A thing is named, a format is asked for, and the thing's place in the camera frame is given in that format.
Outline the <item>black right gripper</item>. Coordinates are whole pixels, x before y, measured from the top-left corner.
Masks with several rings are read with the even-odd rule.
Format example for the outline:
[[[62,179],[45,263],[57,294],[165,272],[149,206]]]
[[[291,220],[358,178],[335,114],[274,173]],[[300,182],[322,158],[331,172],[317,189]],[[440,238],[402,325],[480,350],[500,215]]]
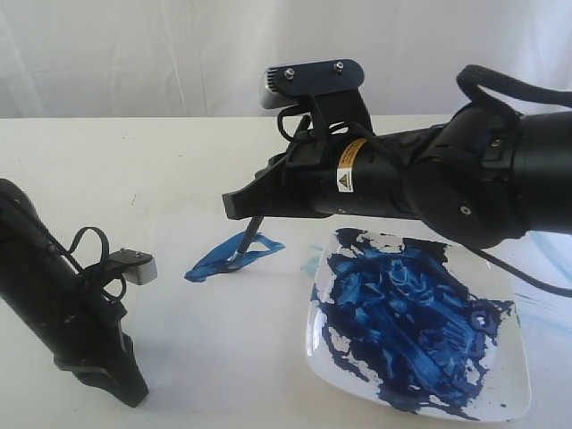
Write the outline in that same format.
[[[290,145],[242,189],[223,194],[226,216],[329,217],[380,215],[380,140],[350,131],[319,147]]]

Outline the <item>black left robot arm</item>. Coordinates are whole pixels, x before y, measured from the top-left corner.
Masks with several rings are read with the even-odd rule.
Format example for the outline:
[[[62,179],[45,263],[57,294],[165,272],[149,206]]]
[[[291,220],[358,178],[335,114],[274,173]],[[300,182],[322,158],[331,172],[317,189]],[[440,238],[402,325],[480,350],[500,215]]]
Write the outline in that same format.
[[[1,181],[1,297],[51,351],[55,365],[81,383],[135,408],[148,395],[133,341],[122,330],[123,294],[106,286],[143,285],[157,277],[152,255],[122,248],[113,252],[95,228],[100,258],[81,266],[73,253],[86,228],[63,246],[41,222],[28,196]]]

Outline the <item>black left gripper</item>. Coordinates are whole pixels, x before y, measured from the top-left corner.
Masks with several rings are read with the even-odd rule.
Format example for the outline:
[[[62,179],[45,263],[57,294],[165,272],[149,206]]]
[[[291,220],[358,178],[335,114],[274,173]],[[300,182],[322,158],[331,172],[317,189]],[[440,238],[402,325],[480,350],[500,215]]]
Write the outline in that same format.
[[[125,279],[107,268],[88,267],[75,273],[62,267],[56,272],[55,284],[61,301],[55,365],[136,408],[147,397],[148,387],[133,342],[121,327]]]

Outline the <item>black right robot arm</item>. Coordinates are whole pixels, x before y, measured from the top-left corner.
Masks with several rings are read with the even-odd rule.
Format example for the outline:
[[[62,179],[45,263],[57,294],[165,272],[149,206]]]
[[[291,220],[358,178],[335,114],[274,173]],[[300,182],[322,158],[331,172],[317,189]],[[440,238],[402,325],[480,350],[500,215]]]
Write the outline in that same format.
[[[571,231],[571,115],[513,126],[478,107],[425,129],[375,136],[345,125],[320,141],[301,129],[244,188],[227,216],[415,220],[470,248],[529,231]]]

